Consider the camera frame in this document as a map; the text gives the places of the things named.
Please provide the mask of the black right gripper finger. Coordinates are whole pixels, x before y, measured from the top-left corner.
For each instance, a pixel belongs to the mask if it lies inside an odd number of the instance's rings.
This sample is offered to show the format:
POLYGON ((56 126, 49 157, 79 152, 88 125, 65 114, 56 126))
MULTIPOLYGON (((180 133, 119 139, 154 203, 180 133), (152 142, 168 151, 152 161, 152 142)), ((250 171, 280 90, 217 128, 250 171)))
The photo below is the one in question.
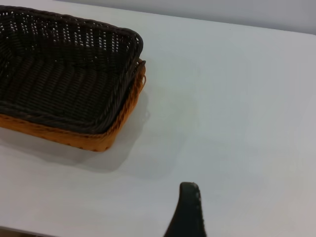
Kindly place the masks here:
POLYGON ((206 237, 201 194, 194 182, 182 182, 179 186, 179 198, 164 234, 165 237, 206 237))

